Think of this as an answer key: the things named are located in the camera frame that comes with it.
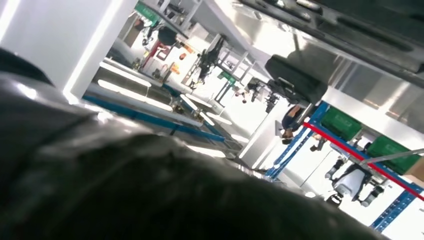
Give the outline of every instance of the orange object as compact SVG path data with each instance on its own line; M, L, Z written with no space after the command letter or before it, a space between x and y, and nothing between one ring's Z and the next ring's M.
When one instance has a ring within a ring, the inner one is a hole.
M186 54L186 53L183 53L183 54L181 54L181 55L179 56L179 59L180 59L180 60L184 60L184 59L186 58L186 56L187 56L187 54Z

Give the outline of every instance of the red line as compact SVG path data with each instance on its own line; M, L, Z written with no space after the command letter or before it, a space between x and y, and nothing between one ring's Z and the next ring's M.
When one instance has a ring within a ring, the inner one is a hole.
M358 160L360 160L360 161L363 161L364 160L364 157L362 157L360 154L358 154L357 152L353 151L352 149L350 149L345 144L341 143L340 141L338 141L334 137L328 135L327 133L325 133L321 129L317 128L316 126L310 124L309 122L304 122L303 123L303 126L305 126L306 128L309 128L312 131L316 132L317 134L321 135L322 137L324 137L325 139L329 140L330 142L332 142L333 144L335 144L337 147L341 148L345 152L351 154L352 156L354 156ZM373 168L375 171L377 171L381 175L385 176L386 178L390 179L391 181L393 181L397 185L401 186L402 188L404 188L406 191L410 192L415 197L417 197L417 198L421 199L422 201L424 201L424 196L421 196L420 193L414 191L412 188L410 188L406 184L400 182L398 179L394 178L393 176L391 176L390 174L388 174L387 172L385 172L383 169L377 167L373 163L369 163L368 166L370 166L371 168Z

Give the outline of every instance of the fluorescent light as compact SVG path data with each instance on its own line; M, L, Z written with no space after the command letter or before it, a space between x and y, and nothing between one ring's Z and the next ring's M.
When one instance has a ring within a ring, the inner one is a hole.
M200 112L200 116L202 116L202 118L204 118L204 120L208 123L208 124L210 124L210 125L212 125L212 126L215 126L215 123L208 117L208 116L206 116L206 114L204 113L204 112Z
M198 102L199 104L203 104L203 105L205 105L205 106L206 106L206 107L208 107L208 108L212 108L212 105L210 105L209 103L207 103L207 102L203 101L203 100L202 100L202 99L200 99L200 98L197 98L197 97L195 97L195 96L193 96L193 95L191 95L191 94L188 94L188 93L186 93L186 94L185 94L185 96L186 96L187 98L189 98L189 99L191 99L191 100L195 101L195 102Z
M8 0L0 15L0 43L3 40L21 0Z
M180 97L182 98L182 100L184 100L184 102L186 102L194 111L196 111L198 109L198 107L190 100L188 99L185 95L180 95Z
M76 64L76 67L73 69L73 72L70 75L69 79L67 80L67 83L65 87L63 88L63 92L65 93L71 92L72 88L77 82L77 79L80 77L84 66L89 61L90 57L92 56L100 40L103 38L103 35L105 35L105 32L108 29L109 25L111 24L112 20L114 19L115 14L121 8L122 1L123 0L112 0L110 5L107 7L106 12L104 13L103 17L100 20L100 24L95 29L95 32L91 36L91 39L88 42L84 52L82 53L81 58Z
M136 83L139 83L139 84L141 84L141 85L143 85L143 86L146 86L146 87L148 87L148 88L150 88L151 86L152 86L152 84L150 83L150 82L148 82L148 81L146 81L146 80L143 80L143 79L141 79L141 78L139 78L139 77L137 77L137 76L134 76L134 75L132 75L131 73L128 73L128 72L126 72L126 71L124 71L124 70L121 70L121 69L119 69L119 68L117 68L117 67L115 67L115 66L112 66L112 65L110 65L110 64L108 64L108 63L106 63L106 62L101 62L100 63L100 67L102 67L102 68L104 68L104 69L106 69L106 70L109 70L109 71L111 71L111 72L113 72L113 73L116 73L116 74L118 74L118 75L121 75L122 77L124 77L124 78L126 78L126 79L129 79L129 80L131 80L131 81L134 81L134 82L136 82Z
M227 120L227 119L225 119L225 118L222 118L222 117L220 117L220 116L218 116L218 115L215 115L215 114L213 114L213 113L211 113L211 112L207 112L206 114L207 114L209 117L211 117L211 118L213 118L213 119L215 119L215 120L218 120L218 121L220 121L220 122L223 122L223 123L225 123L225 124L228 124L228 125L232 125L232 124L233 124L231 121L229 121L229 120Z
M242 142L242 143L248 143L249 142L249 139L242 137L242 136L239 136L239 135L231 134L231 137L233 139L239 141L239 142Z
M100 79L100 80L97 81L97 83L102 88L105 88L107 90L114 91L116 93L120 93L120 94L125 95L127 97L130 97L130 98L139 100L141 102L145 102L147 104L153 105L153 106L158 107L160 109L164 109L164 110L170 111L170 112L172 112L172 110L173 110L170 105L167 105L167 104L162 103L160 101L156 101L154 99L145 97L145 96L143 96L141 94L138 94L136 92L130 91L130 90L125 89L123 87L117 86L117 85L112 84L110 82L107 82L105 80L101 80Z
M225 158L226 157L225 154L222 151L198 147L198 146L187 146L187 147L189 149L195 151L195 152L205 154L205 155L209 155L211 157L216 157L216 158Z

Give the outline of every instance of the metal rail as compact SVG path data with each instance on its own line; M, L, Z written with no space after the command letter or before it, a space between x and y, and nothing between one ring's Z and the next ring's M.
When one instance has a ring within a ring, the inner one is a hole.
M422 153L424 153L424 148L412 150L412 151L400 152L400 153L387 155L387 156L379 156L379 157L365 159L361 162L361 164L378 163L378 162L383 162L383 161L397 159L397 158L403 158L409 155L422 154Z

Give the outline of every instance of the person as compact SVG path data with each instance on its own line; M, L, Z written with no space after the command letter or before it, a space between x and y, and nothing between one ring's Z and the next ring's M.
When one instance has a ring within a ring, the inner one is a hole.
M307 116L311 117L312 114L314 114L317 107L315 107L314 110L310 111ZM300 105L294 105L291 107L287 113L284 115L284 117L281 120L282 129L284 130L284 133L281 135L281 142L284 145L289 145L294 138L294 132L296 132L302 124L296 123L296 120L302 115L304 112L304 108Z
M63 95L14 58L0 50L2 240L385 239L322 200Z

